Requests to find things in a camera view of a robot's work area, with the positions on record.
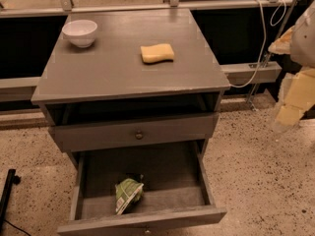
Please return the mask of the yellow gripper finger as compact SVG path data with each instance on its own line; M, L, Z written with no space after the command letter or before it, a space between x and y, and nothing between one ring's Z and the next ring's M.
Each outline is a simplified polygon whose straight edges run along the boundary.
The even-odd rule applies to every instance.
M281 37L276 39L268 48L274 54L282 55L290 53L290 44L293 28L289 28Z
M286 73L278 98L273 126L293 127L315 105L315 69L302 68L295 75Z

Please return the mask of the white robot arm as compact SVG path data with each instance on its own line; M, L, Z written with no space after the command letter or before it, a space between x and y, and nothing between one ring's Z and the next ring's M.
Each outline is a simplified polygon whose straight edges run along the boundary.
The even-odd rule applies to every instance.
M315 105L315 1L268 50L302 66L284 77L276 107L275 126L292 127Z

